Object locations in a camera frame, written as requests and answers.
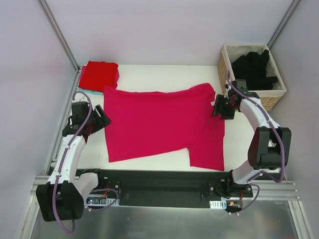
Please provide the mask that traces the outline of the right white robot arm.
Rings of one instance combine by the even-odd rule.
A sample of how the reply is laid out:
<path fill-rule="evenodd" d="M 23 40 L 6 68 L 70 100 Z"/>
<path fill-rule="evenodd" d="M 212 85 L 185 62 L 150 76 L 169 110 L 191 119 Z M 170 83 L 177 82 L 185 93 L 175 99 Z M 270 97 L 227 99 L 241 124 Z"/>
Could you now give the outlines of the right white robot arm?
<path fill-rule="evenodd" d="M 292 132 L 281 127 L 263 108 L 255 96 L 217 95 L 214 116 L 232 120 L 235 111 L 241 112 L 249 121 L 254 135 L 250 143 L 247 160 L 238 168 L 227 173 L 223 182 L 214 187 L 220 197 L 240 197 L 250 188 L 249 183 L 261 175 L 269 175 L 271 170 L 285 169 L 288 163 Z"/>

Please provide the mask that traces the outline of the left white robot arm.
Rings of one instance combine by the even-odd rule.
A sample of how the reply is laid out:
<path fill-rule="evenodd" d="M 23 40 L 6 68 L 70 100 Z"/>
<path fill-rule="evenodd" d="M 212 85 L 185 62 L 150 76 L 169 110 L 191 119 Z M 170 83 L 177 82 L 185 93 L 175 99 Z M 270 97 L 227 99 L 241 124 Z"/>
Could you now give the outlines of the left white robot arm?
<path fill-rule="evenodd" d="M 86 169 L 78 180 L 75 176 L 88 137 L 110 123 L 100 105 L 92 108 L 88 102 L 72 104 L 71 116 L 62 131 L 62 147 L 56 166 L 47 182 L 36 189 L 46 222 L 80 219 L 90 192 L 99 194 L 104 191 L 106 183 L 100 169 Z"/>

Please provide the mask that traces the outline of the magenta t shirt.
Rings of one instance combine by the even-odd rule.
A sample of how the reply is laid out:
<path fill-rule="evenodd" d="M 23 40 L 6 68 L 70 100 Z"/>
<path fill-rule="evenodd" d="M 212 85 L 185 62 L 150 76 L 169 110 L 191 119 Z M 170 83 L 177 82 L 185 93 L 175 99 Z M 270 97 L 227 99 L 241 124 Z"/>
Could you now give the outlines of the magenta t shirt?
<path fill-rule="evenodd" d="M 193 167 L 223 171 L 225 122 L 213 115 L 215 90 L 203 83 L 178 92 L 104 88 L 110 162 L 186 148 Z"/>

